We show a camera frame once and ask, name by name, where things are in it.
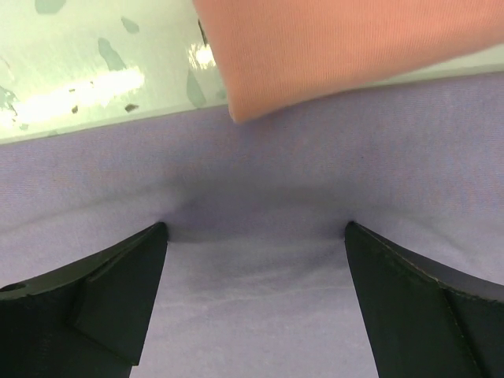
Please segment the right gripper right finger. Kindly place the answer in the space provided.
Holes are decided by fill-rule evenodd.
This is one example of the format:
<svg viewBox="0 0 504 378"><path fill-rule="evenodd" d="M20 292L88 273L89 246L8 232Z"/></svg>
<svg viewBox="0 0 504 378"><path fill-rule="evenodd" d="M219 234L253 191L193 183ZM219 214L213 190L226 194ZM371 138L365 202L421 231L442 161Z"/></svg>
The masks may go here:
<svg viewBox="0 0 504 378"><path fill-rule="evenodd" d="M362 225L345 247L381 377L501 377L503 287L399 246Z"/></svg>

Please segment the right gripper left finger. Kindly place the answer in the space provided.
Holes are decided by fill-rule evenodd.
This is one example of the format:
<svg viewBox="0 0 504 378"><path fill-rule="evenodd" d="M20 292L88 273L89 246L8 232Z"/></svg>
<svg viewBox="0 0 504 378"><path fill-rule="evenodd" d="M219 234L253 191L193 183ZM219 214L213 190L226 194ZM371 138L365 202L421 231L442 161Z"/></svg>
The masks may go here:
<svg viewBox="0 0 504 378"><path fill-rule="evenodd" d="M128 377L143 352L169 243L156 223L1 289L1 375Z"/></svg>

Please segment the lavender t-shirt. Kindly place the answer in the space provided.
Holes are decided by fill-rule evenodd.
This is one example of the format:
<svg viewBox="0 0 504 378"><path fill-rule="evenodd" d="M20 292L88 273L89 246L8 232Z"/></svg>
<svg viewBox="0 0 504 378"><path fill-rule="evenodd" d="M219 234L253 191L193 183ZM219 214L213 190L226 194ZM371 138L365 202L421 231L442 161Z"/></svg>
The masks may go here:
<svg viewBox="0 0 504 378"><path fill-rule="evenodd" d="M1 283L157 221L135 377L374 377L350 221L503 281L503 76L373 88L244 125L223 108L1 148Z"/></svg>

